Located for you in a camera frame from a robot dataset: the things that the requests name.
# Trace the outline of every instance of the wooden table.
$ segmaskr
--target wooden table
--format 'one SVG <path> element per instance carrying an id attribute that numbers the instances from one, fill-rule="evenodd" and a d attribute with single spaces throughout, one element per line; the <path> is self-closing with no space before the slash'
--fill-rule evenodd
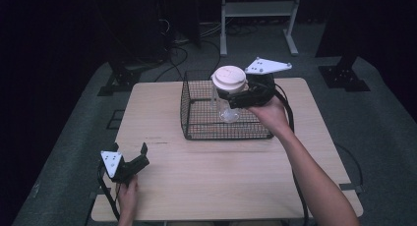
<path id="1" fill-rule="evenodd" d="M 297 137 L 337 184 L 350 180 L 315 100 L 302 79 L 275 80 L 293 109 Z M 187 141 L 180 126 L 182 83 L 137 84 L 116 138 L 126 161 L 149 148 L 150 165 L 139 173 L 137 220 L 244 220 L 301 218 L 284 149 L 277 138 L 257 141 Z M 115 195 L 115 185 L 106 179 Z M 343 191 L 356 214 L 355 192 Z M 91 217 L 115 221 L 104 195 Z"/>

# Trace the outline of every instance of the hand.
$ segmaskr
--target hand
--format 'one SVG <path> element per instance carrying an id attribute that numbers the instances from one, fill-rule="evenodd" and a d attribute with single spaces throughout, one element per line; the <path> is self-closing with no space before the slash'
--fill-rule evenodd
<path id="1" fill-rule="evenodd" d="M 120 205 L 119 226 L 132 225 L 138 205 L 138 175 L 134 175 L 129 183 L 119 185 L 118 201 Z"/>
<path id="2" fill-rule="evenodd" d="M 252 106 L 247 109 L 254 113 L 260 122 L 274 135 L 277 135 L 276 132 L 283 132 L 289 129 L 284 105 L 276 96 L 263 106 Z"/>

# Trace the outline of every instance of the black cable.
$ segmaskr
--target black cable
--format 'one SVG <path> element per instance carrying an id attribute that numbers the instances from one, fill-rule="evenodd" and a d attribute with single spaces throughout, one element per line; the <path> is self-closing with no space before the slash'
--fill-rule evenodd
<path id="1" fill-rule="evenodd" d="M 107 21 L 103 18 L 101 10 L 97 4 L 96 0 L 92 0 L 95 9 L 98 12 L 99 18 L 101 19 L 101 21 L 104 23 L 105 28 L 107 29 L 107 31 L 110 33 L 110 35 L 113 37 L 113 39 L 115 39 L 117 41 L 117 43 L 123 48 L 123 50 L 129 55 L 129 57 L 131 57 L 132 59 L 134 59 L 136 62 L 139 62 L 143 65 L 146 65 L 144 68 L 140 68 L 140 69 L 136 69 L 136 70 L 129 70 L 131 72 L 135 72 L 135 71 L 142 71 L 143 69 L 153 69 L 156 67 L 159 67 L 160 65 L 162 65 L 163 61 L 157 62 L 155 64 L 149 64 L 141 59 L 139 59 L 138 57 L 136 57 L 128 48 L 125 44 L 123 44 L 119 38 L 116 36 L 116 34 L 113 32 L 113 30 L 110 28 L 110 26 L 108 25 Z"/>
<path id="2" fill-rule="evenodd" d="M 120 184 L 117 185 L 117 191 L 116 191 L 116 198 L 114 199 L 114 201 L 117 201 L 117 198 L 119 198 L 119 193 L 120 193 Z"/>
<path id="3" fill-rule="evenodd" d="M 110 203 L 111 209 L 113 210 L 113 214 L 116 217 L 117 220 L 120 219 L 120 213 L 117 210 L 117 206 L 116 206 L 116 201 L 113 199 L 113 197 L 111 196 L 110 192 L 107 189 L 107 186 L 105 185 L 102 177 L 101 177 L 101 170 L 104 167 L 104 163 L 101 160 L 100 163 L 98 164 L 98 169 L 97 169 L 97 180 L 98 183 L 101 186 L 101 189 L 103 190 L 105 196 L 107 197 L 108 202 Z"/>
<path id="4" fill-rule="evenodd" d="M 295 129 L 294 129 L 294 116 L 292 113 L 292 109 L 288 103 L 288 100 L 281 94 L 279 93 L 278 90 L 274 90 L 274 94 L 275 96 L 282 102 L 282 104 L 284 105 L 285 110 L 287 111 L 287 115 L 288 115 L 288 124 L 290 129 L 292 130 L 293 133 L 295 133 Z M 301 203 L 303 205 L 303 212 L 304 212 L 304 225 L 307 226 L 309 224 L 309 209 L 307 207 L 307 203 L 304 199 L 303 193 L 301 192 L 300 186 L 298 184 L 297 178 L 295 177 L 294 171 L 292 171 L 292 178 L 294 179 L 294 184 L 295 184 L 295 188 L 297 189 L 297 193 L 298 196 L 300 197 Z"/>
<path id="5" fill-rule="evenodd" d="M 344 147 L 343 145 L 335 142 L 334 143 L 337 147 L 339 147 L 340 149 L 344 150 L 347 154 L 350 155 L 350 157 L 353 159 L 353 161 L 355 162 L 357 168 L 358 168 L 358 172 L 359 172 L 359 185 L 362 187 L 364 185 L 364 177 L 362 174 L 362 168 L 361 165 L 359 164 L 358 160 L 355 158 L 355 156 L 352 154 L 352 152 L 350 152 L 346 147 Z"/>
<path id="6" fill-rule="evenodd" d="M 156 79 L 154 80 L 154 82 L 157 82 L 158 80 L 159 80 L 159 78 L 161 78 L 165 73 L 167 73 L 168 71 L 170 71 L 170 70 L 172 70 L 172 69 L 174 69 L 174 68 L 176 68 L 177 69 L 177 72 L 178 72 L 178 74 L 180 75 L 180 77 L 181 77 L 181 79 L 182 79 L 182 76 L 181 76 L 181 73 L 180 73 L 180 71 L 178 70 L 178 66 L 179 65 L 181 65 L 183 62 L 185 62 L 185 60 L 187 60 L 187 58 L 188 58 L 188 52 L 187 52 L 187 50 L 185 50 L 184 48 L 181 48 L 181 47 L 175 47 L 176 49 L 180 49 L 180 50 L 182 50 L 184 53 L 185 53 L 185 57 L 184 57 L 184 59 L 182 60 L 182 61 L 180 61 L 178 64 L 173 64 L 172 63 L 172 61 L 171 61 L 171 63 L 173 64 L 173 66 L 172 67 L 170 67 L 170 68 L 168 68 L 168 69 L 166 69 L 165 71 L 163 71 L 161 74 L 159 74 L 159 76 L 158 77 L 156 77 Z"/>
<path id="7" fill-rule="evenodd" d="M 249 27 L 243 27 L 241 25 L 231 25 L 227 27 L 226 34 L 228 36 L 243 37 L 243 36 L 247 36 L 249 34 L 252 34 L 258 31 L 257 26 L 251 26 L 251 27 L 253 27 L 254 30 L 251 30 Z"/>
<path id="8" fill-rule="evenodd" d="M 217 70 L 218 64 L 220 64 L 220 60 L 221 60 L 220 48 L 218 48 L 218 46 L 213 42 L 205 41 L 205 40 L 202 40 L 202 42 L 205 42 L 205 43 L 208 43 L 208 44 L 212 45 L 217 50 L 217 55 L 218 55 L 217 62 L 215 63 L 214 67 L 212 68 L 211 72 L 209 73 L 209 76 L 211 77 L 212 73 L 214 73 L 214 71 Z"/>
<path id="9" fill-rule="evenodd" d="M 236 2 L 246 2 L 246 0 L 236 0 Z M 226 25 L 228 25 L 231 21 L 233 21 L 233 19 L 234 18 L 231 18 L 230 20 L 228 20 L 227 22 L 226 22 Z M 207 37 L 207 36 L 209 36 L 209 35 L 212 35 L 212 34 L 214 34 L 214 33 L 216 33 L 216 32 L 218 32 L 218 31 L 220 31 L 221 30 L 221 23 L 215 23 L 215 24 L 217 24 L 217 26 L 215 26 L 214 28 L 211 28 L 211 29 L 209 29 L 209 30 L 207 30 L 207 31 L 205 31 L 205 32 L 203 32 L 203 33 L 201 33 L 200 34 L 200 38 L 203 38 L 203 37 Z M 176 43 L 177 45 L 183 45 L 184 43 L 185 44 L 187 44 L 187 43 L 189 43 L 190 42 L 190 40 L 185 40 L 185 41 L 183 41 L 183 42 L 179 42 L 179 43 Z"/>
<path id="10" fill-rule="evenodd" d="M 148 225 L 148 226 L 162 226 L 163 223 L 158 222 L 141 222 L 141 224 Z"/>

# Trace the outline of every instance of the white cup lid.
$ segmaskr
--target white cup lid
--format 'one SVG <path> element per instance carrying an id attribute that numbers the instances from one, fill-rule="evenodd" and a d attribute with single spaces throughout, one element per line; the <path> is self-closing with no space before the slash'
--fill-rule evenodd
<path id="1" fill-rule="evenodd" d="M 217 88 L 233 93 L 244 88 L 246 74 L 239 67 L 224 66 L 218 68 L 211 79 Z"/>

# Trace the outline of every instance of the metal stand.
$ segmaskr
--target metal stand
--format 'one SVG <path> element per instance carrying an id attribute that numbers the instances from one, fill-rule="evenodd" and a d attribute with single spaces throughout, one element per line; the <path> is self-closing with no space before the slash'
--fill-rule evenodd
<path id="1" fill-rule="evenodd" d="M 227 17 L 273 17 L 290 16 L 288 29 L 285 29 L 284 36 L 287 41 L 291 55 L 298 55 L 297 47 L 292 39 L 291 32 L 294 27 L 300 0 L 275 1 L 275 2 L 236 2 L 226 3 L 221 0 L 221 34 L 220 34 L 220 55 L 227 56 L 226 44 L 226 18 Z"/>
<path id="2" fill-rule="evenodd" d="M 368 86 L 359 80 L 352 65 L 356 60 L 355 53 L 343 55 L 336 66 L 321 66 L 320 73 L 329 88 L 344 88 L 346 91 L 369 91 Z"/>
<path id="3" fill-rule="evenodd" d="M 113 73 L 105 86 L 102 86 L 97 96 L 110 96 L 113 92 L 131 91 L 133 86 L 139 82 L 143 70 L 130 71 L 119 61 L 109 61 Z"/>
<path id="4" fill-rule="evenodd" d="M 116 151 L 118 149 L 118 145 L 115 143 L 112 145 L 112 147 L 109 149 L 109 151 Z M 116 217 L 117 220 L 120 219 L 120 212 L 117 209 L 117 203 L 116 200 L 113 199 L 113 197 L 111 196 L 110 193 L 110 189 L 107 188 L 107 186 L 104 183 L 103 180 L 103 176 L 104 176 L 104 162 L 102 159 L 100 159 L 99 163 L 98 163 L 98 167 L 97 167 L 97 181 L 100 185 L 100 189 L 102 190 L 102 192 L 104 193 L 104 195 L 107 197 L 108 202 L 110 203 L 111 206 L 111 210 L 113 211 L 114 216 Z"/>

